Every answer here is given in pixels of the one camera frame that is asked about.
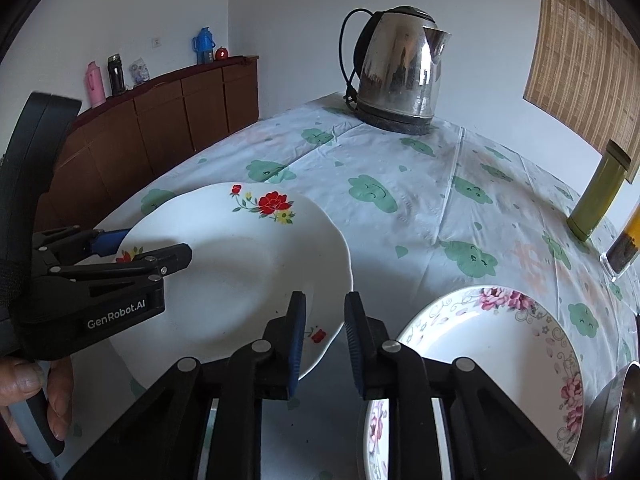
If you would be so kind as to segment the person's left hand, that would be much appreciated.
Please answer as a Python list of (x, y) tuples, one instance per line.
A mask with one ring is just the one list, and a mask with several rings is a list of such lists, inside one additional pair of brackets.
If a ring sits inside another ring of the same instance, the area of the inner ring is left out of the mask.
[(25, 444), (26, 440), (9, 407), (32, 398), (43, 386), (47, 386), (49, 427), (59, 441), (64, 441), (72, 421), (72, 360), (64, 358), (52, 361), (47, 375), (34, 362), (14, 359), (1, 361), (1, 416), (18, 444)]

